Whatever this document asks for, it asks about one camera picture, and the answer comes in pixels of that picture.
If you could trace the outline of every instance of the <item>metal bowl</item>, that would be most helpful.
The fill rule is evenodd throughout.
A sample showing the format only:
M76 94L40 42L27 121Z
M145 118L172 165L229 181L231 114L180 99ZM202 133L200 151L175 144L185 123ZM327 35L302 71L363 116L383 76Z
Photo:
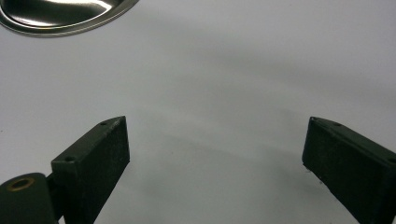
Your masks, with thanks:
M138 0L0 0L0 22L22 35L75 35L116 19Z

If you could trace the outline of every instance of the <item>screw hole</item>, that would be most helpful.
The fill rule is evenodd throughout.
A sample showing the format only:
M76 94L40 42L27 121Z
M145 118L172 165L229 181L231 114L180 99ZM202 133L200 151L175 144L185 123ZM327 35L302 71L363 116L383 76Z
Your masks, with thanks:
M18 179L18 180L13 181L11 184L9 184L7 186L7 189L9 191L18 191L21 189L27 189L31 185L33 185L34 182L35 182L35 180L32 177Z
M71 157L71 156L64 158L64 160L68 161L68 162L74 161L75 159L76 159L76 157Z

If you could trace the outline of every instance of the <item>dark green plastic part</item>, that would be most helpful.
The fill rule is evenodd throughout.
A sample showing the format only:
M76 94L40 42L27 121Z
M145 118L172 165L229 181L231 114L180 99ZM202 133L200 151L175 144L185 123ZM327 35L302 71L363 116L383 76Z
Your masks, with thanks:
M311 118L303 163L359 223L392 223L395 153L339 123Z
M0 186L0 223L54 224L55 216L44 175L12 178Z
M52 163L66 223L93 223L130 160L125 117L93 127Z

